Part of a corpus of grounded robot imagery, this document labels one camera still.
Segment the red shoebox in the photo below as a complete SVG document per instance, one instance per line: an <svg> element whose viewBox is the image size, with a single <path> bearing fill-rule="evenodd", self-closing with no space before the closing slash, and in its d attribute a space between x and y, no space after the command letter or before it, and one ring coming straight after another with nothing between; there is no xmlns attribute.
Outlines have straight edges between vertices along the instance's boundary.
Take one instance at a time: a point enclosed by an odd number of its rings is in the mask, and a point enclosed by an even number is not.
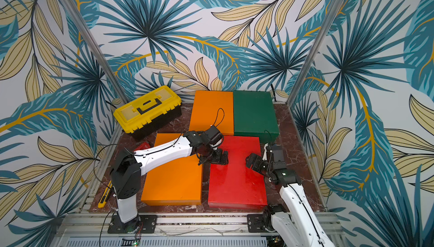
<svg viewBox="0 0 434 247"><path fill-rule="evenodd" d="M246 158L261 154L258 137L226 136L219 147L228 153L228 164L210 168L208 205L211 208L262 210L267 205L261 174L246 167Z"/></svg>

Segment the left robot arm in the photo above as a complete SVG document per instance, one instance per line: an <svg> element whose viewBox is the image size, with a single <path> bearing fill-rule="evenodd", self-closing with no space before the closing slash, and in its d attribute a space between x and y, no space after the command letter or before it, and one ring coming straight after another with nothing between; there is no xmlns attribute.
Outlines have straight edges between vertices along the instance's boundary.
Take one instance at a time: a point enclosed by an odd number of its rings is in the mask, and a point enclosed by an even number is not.
<svg viewBox="0 0 434 247"><path fill-rule="evenodd" d="M196 155L199 166L204 163L225 166L228 164L228 153L219 147L223 140L224 135L216 126L211 126L206 131L188 131L165 144L125 152L124 156L117 157L110 177L118 206L116 216L123 228L140 225L136 195L142 176L166 163L191 155Z"/></svg>

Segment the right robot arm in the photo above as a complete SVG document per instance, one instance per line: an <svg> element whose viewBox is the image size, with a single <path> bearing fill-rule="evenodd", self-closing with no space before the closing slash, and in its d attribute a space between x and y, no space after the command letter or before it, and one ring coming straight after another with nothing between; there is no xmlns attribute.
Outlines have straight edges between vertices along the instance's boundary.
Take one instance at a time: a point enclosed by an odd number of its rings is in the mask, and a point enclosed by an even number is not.
<svg viewBox="0 0 434 247"><path fill-rule="evenodd" d="M250 233L278 233L288 247L334 246L306 198L301 179L287 167L280 145L265 144L264 155L251 154L246 158L246 167L278 187L289 209L287 213L283 205L268 205L261 215L247 215Z"/></svg>

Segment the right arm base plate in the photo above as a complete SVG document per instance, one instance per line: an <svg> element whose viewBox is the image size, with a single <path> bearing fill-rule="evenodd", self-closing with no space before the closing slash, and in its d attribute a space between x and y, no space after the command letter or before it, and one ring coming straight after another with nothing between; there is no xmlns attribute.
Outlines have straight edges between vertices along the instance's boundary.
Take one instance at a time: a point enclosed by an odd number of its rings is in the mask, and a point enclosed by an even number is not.
<svg viewBox="0 0 434 247"><path fill-rule="evenodd" d="M278 232L291 224L289 215L284 212L248 214L248 231L250 233Z"/></svg>

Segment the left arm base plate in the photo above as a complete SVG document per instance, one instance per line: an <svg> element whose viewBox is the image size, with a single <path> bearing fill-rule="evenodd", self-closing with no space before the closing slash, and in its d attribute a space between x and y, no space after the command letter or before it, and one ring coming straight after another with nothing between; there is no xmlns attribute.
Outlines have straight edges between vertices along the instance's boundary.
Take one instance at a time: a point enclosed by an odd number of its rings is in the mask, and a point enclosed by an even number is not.
<svg viewBox="0 0 434 247"><path fill-rule="evenodd" d="M108 234L151 234L154 233L157 224L157 215L139 214L131 221L123 223L116 214L112 217L108 227Z"/></svg>

